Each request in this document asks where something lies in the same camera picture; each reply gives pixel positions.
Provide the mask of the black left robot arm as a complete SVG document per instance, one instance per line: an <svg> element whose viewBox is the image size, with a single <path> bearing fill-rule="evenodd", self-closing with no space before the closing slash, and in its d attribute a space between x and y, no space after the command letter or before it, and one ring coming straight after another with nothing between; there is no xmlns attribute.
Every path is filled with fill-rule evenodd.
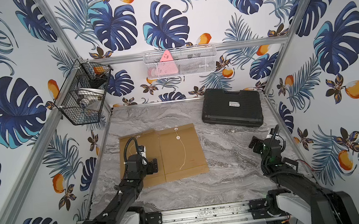
<svg viewBox="0 0 359 224"><path fill-rule="evenodd" d="M125 172L121 182L115 186L116 195L108 206L93 220L82 224L145 224L145 212L131 208L143 189L147 175L158 172L158 161L149 161L146 148L138 145L131 137L124 146Z"/></svg>

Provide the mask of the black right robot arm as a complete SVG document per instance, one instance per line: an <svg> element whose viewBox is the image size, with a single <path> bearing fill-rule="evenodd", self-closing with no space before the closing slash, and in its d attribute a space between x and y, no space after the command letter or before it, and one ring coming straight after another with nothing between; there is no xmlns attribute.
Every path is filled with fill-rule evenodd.
<svg viewBox="0 0 359 224"><path fill-rule="evenodd" d="M298 171L298 162L282 157L280 127L270 130L265 139L252 137L249 148L261 156L261 171L279 186L269 190L263 205L253 215L288 215L303 224L359 224L359 213L346 192L334 192Z"/></svg>

